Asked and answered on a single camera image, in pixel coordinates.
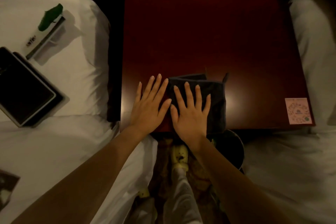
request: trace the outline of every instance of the pants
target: pants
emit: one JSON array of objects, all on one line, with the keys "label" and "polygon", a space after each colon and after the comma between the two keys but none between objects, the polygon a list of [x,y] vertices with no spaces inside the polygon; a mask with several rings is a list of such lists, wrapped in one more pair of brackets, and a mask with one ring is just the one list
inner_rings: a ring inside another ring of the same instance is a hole
[{"label": "pants", "polygon": [[[196,200],[184,174],[183,168],[175,168],[172,174],[172,192],[163,207],[164,224],[200,224],[202,218]],[[154,198],[149,197],[139,205],[126,224],[152,224],[155,222],[156,210]]]}]

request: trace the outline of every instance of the wooden table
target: wooden table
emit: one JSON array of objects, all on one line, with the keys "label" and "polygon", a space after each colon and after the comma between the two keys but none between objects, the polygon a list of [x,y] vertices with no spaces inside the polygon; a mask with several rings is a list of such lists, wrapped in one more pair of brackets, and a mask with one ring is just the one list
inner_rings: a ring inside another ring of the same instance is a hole
[{"label": "wooden table", "polygon": [[[125,0],[121,129],[139,81],[225,73],[226,127],[291,128],[285,98],[308,98],[288,5],[280,0]],[[157,129],[172,131],[170,117]]]}]

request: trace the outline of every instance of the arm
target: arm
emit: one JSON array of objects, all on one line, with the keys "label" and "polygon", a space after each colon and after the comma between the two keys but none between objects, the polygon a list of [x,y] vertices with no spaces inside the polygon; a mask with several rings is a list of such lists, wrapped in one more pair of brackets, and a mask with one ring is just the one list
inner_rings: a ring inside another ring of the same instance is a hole
[{"label": "arm", "polygon": [[14,224],[91,222],[128,156],[161,124],[169,108],[171,99],[166,100],[159,111],[168,80],[159,89],[161,75],[158,75],[151,90],[153,81],[151,77],[142,97],[139,83],[130,126],[37,199]]},{"label": "arm", "polygon": [[202,96],[196,86],[196,103],[186,82],[187,107],[180,91],[174,87],[180,109],[171,105],[175,131],[189,146],[204,170],[208,173],[217,195],[232,224],[236,223],[291,223],[275,204],[245,175],[235,168],[206,138],[210,95],[202,111]]}]

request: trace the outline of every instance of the tablet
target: tablet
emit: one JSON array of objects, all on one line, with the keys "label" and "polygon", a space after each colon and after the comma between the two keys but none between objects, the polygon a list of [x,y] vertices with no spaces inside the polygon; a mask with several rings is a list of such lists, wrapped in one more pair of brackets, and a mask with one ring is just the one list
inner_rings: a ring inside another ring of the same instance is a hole
[{"label": "tablet", "polygon": [[27,65],[0,48],[0,109],[21,127],[56,97]]}]

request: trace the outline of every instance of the pink paper card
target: pink paper card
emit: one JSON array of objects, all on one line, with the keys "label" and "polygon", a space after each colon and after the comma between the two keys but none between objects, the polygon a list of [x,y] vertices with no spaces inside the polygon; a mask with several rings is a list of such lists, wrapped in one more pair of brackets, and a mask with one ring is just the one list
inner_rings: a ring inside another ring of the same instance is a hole
[{"label": "pink paper card", "polygon": [[285,98],[289,124],[312,124],[307,98]]}]

